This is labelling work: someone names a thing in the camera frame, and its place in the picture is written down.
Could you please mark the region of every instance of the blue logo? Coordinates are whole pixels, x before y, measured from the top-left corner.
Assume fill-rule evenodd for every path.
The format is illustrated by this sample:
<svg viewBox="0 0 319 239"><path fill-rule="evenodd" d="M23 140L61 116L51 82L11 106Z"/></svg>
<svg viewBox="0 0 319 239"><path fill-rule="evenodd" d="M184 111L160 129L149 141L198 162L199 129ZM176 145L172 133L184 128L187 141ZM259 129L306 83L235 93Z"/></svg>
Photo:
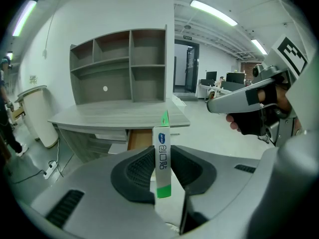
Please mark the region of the blue logo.
<svg viewBox="0 0 319 239"><path fill-rule="evenodd" d="M159 133L159 141L161 144L165 143L165 134Z"/></svg>

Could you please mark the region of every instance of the floor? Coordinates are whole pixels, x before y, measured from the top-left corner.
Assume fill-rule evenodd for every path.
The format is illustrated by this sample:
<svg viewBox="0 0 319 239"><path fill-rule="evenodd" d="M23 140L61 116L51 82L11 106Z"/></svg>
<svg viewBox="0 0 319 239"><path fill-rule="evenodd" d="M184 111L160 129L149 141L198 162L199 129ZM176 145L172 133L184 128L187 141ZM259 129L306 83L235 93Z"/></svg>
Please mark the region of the floor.
<svg viewBox="0 0 319 239"><path fill-rule="evenodd" d="M175 86L173 94L180 98L182 101L198 101L198 98L195 96L195 93L185 90L184 87Z"/></svg>
<svg viewBox="0 0 319 239"><path fill-rule="evenodd" d="M220 155L255 159L260 159L263 152L273 146L258 140L255 135L242 135L232 130L225 119L226 115L210 113L204 100L185 104L185 115L190 120L190 126L172 128L172 144Z"/></svg>
<svg viewBox="0 0 319 239"><path fill-rule="evenodd" d="M190 120L189 127L171 128L171 143L184 145L202 151L212 152L220 155L246 157L260 159L263 152L272 147L257 139L253 135L242 135L232 130L225 120L226 115L211 114L206 107L205 101L185 102L185 115ZM40 169L47 169L50 160L56 160L58 144L51 149L46 149L40 141L32 139L27 128L19 121L15 130L18 141L27 143L29 150L21 157L12 156L7 168L12 172L8 177L10 186L17 198L27 204L40 194L44 189L53 185L56 181L63 180L57 170L48 180L39 174L33 178L17 182ZM73 155L64 139L60 136L59 163L63 176L72 173L81 166L82 162ZM155 182L151 182L151 191L155 191ZM162 219L170 224L179 226L184 199L184 190L178 180L172 176L172 196L170 198L156 198L156 212Z"/></svg>
<svg viewBox="0 0 319 239"><path fill-rule="evenodd" d="M40 140L35 141L30 135L28 129L23 124L22 119L18 120L18 126L14 130L16 139L20 143L28 145L28 151L22 156L17 157L10 148L11 159L4 172L14 195L25 202L31 204L34 198L44 191L47 187L53 185L56 181L62 179L59 171L56 169L53 174L45 180L43 174L38 174L23 182L17 183L28 176L36 174L41 169L47 170L48 162L57 159L57 150L59 145L59 169L63 176L71 173L81 166L82 162L68 147L63 137L59 136L59 143L52 148L47 149Z"/></svg>
<svg viewBox="0 0 319 239"><path fill-rule="evenodd" d="M189 91L185 89L185 86L175 86L174 93L189 93Z"/></svg>

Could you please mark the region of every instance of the gray shelving unit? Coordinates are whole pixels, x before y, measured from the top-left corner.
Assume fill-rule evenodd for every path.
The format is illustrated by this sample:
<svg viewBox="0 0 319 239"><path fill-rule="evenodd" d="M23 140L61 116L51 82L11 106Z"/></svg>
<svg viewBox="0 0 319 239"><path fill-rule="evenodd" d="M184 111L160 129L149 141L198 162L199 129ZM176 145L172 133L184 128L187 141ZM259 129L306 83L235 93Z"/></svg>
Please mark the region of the gray shelving unit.
<svg viewBox="0 0 319 239"><path fill-rule="evenodd" d="M75 103L165 101L165 54L165 29L127 30L72 45Z"/></svg>

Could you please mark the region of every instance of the doorway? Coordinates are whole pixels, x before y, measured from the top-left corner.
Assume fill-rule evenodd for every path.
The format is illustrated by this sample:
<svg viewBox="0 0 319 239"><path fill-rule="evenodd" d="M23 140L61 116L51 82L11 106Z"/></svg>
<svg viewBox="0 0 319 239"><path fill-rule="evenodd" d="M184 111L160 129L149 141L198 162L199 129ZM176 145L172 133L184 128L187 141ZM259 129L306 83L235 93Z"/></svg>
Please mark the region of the doorway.
<svg viewBox="0 0 319 239"><path fill-rule="evenodd" d="M189 96L195 96L199 44L175 40L174 50L173 93L177 96L180 96L180 93L189 93Z"/></svg>

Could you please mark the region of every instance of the computer monitor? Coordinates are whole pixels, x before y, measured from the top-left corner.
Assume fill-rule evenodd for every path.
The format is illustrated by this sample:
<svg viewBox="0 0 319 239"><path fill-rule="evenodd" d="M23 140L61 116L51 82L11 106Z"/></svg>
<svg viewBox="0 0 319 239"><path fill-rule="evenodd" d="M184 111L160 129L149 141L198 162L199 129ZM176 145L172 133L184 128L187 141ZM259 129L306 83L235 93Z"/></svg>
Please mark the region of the computer monitor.
<svg viewBox="0 0 319 239"><path fill-rule="evenodd" d="M227 73L226 82L235 82L244 84L245 74L242 73Z"/></svg>
<svg viewBox="0 0 319 239"><path fill-rule="evenodd" d="M206 79L207 80L214 80L216 81L217 72L207 72L206 73Z"/></svg>
<svg viewBox="0 0 319 239"><path fill-rule="evenodd" d="M229 91L236 91L244 88L244 84L236 83L236 82L222 82L221 88Z"/></svg>

